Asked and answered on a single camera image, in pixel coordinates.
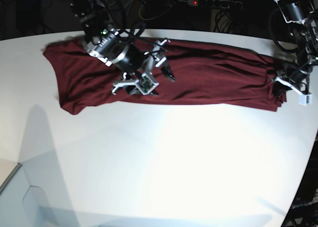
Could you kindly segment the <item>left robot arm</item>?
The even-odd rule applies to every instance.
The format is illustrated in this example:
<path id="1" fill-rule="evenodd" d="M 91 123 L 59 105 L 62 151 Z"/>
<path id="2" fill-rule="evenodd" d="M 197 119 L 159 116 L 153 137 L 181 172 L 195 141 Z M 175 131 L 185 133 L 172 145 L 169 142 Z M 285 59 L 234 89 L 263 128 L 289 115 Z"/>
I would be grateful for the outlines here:
<path id="1" fill-rule="evenodd" d="M 318 65 L 318 20 L 311 0 L 273 0 L 277 7 L 268 19 L 268 30 L 274 44 L 286 54 L 295 54 L 295 61 L 290 66 L 277 72 L 273 80 L 279 83 L 278 93 L 293 90 L 299 96 L 299 104 L 312 104 L 313 95 L 309 92 L 310 74 Z M 272 21 L 276 13 L 280 13 L 289 26 L 289 33 L 297 45 L 294 49 L 286 49 L 276 39 Z"/>

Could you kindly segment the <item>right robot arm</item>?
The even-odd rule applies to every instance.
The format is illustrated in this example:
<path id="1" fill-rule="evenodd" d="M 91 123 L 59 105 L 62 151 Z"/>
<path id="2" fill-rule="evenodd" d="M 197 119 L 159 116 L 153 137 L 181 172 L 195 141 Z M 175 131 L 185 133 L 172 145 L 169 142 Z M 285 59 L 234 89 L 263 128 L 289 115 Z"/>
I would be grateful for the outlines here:
<path id="1" fill-rule="evenodd" d="M 84 30 L 82 45 L 92 57 L 106 66 L 115 65 L 122 76 L 113 82 L 112 94 L 124 89 L 129 95 L 157 95 L 159 82 L 153 76 L 153 69 L 171 82 L 173 72 L 165 56 L 164 45 L 169 39 L 154 42 L 141 38 L 145 30 L 144 22 L 136 22 L 127 31 L 127 16 L 120 0 L 114 0 L 121 15 L 121 23 L 112 17 L 113 11 L 106 0 L 71 0 L 70 7 Z"/>

